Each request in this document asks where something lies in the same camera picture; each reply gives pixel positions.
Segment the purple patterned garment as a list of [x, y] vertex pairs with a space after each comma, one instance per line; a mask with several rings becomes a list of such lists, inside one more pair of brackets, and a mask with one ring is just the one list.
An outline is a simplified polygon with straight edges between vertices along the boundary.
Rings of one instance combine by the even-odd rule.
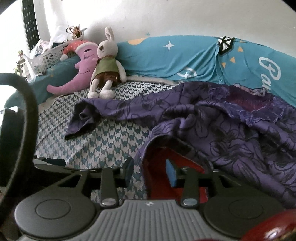
[[101, 119], [149, 128], [135, 161], [151, 144], [175, 140], [205, 169], [219, 168], [295, 208], [295, 107], [262, 89], [185, 82], [129, 100], [82, 99], [65, 139], [91, 132]]

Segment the beige bunny plush toy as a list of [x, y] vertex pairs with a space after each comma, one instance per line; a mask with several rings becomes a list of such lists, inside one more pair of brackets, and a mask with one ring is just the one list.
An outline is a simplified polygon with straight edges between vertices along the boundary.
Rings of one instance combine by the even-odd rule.
[[112, 28], [106, 27], [105, 35], [107, 39], [97, 47], [99, 59], [91, 76], [88, 98], [113, 99], [115, 94], [111, 88], [127, 81], [125, 69], [116, 59], [118, 45]]

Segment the pink moon plush toy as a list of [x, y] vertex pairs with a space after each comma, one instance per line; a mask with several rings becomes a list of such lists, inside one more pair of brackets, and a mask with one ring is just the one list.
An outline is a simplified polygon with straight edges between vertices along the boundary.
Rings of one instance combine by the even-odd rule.
[[74, 68], [78, 73], [73, 76], [68, 82], [61, 86], [47, 86], [47, 92], [53, 95], [66, 95], [85, 89], [90, 85], [90, 80], [93, 71], [95, 70], [97, 60], [98, 45], [95, 42], [88, 40], [73, 40], [63, 50], [61, 61], [65, 61], [70, 52], [74, 52], [78, 57], [79, 61], [74, 65]]

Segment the blue cartoon print bedsheet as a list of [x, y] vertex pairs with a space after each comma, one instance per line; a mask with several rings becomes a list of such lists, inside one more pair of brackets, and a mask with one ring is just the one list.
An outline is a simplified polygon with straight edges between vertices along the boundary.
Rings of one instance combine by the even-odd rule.
[[[262, 88], [295, 105], [295, 57], [267, 46], [228, 36], [149, 37], [117, 45], [116, 59], [127, 80], [151, 77]], [[37, 103], [53, 96], [47, 92], [49, 84], [64, 85], [78, 73], [74, 65], [79, 57], [74, 52], [67, 56], [30, 83]]]

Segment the white air conditioner unit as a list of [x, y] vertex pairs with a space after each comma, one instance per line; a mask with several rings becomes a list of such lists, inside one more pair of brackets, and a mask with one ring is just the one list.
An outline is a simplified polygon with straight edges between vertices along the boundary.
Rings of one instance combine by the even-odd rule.
[[31, 51], [39, 40], [48, 41], [50, 33], [44, 1], [23, 0], [22, 13], [28, 48]]

